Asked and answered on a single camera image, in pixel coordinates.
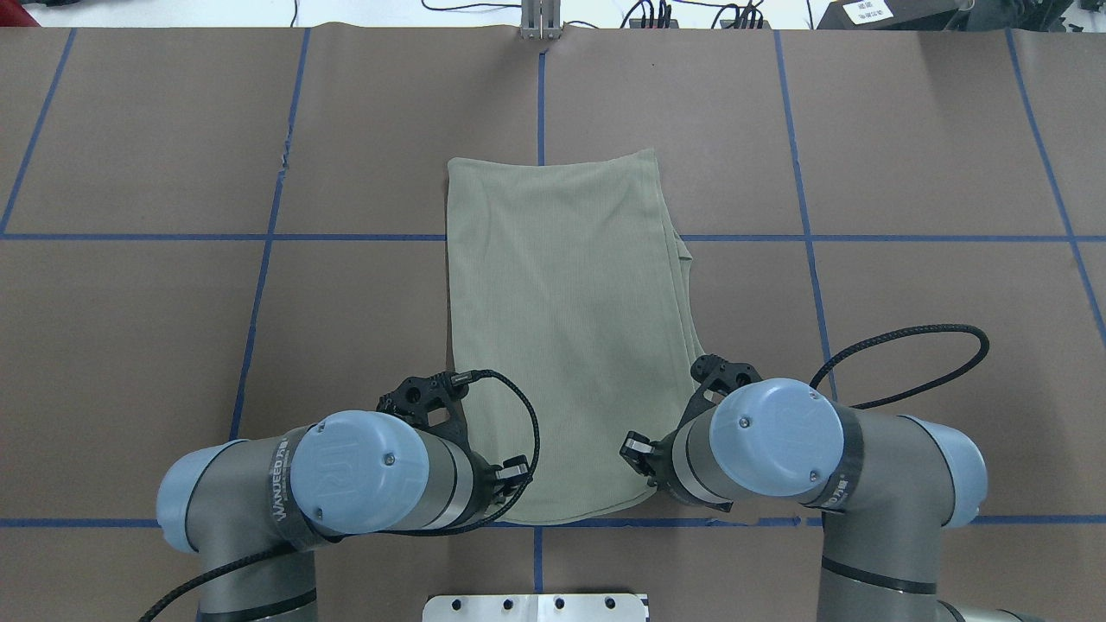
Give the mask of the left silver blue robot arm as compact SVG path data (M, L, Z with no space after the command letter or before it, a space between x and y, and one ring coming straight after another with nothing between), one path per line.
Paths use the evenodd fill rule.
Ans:
M344 410L264 440L194 450L161 477L166 543L200 574L146 612L201 591L200 621L316 621L315 552L368 533L460 535L505 514L533 475L394 415Z

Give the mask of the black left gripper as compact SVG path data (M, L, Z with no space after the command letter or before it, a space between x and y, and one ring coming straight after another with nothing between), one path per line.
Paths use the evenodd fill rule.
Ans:
M462 512L462 527L492 523L505 508L509 495L531 481L531 465L526 455L517 455L503 463L490 463L486 457L467 452L473 471L473 493Z

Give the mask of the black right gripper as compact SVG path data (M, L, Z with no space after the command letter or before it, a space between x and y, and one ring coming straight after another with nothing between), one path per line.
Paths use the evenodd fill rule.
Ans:
M676 502L692 505L692 497L680 483L674 462L674 440L677 432L672 431L661 440L628 431L620 442L619 456L633 471L648 476L648 485L659 493L666 493Z

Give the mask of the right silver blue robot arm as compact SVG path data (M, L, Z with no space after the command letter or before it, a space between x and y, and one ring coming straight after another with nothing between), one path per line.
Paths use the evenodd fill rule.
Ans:
M787 499L822 519L818 621L1027 621L938 595L941 538L971 523L988 493L964 433L910 415L837 404L797 379L710 381L661 440L629 432L620 457L687 505L730 511Z

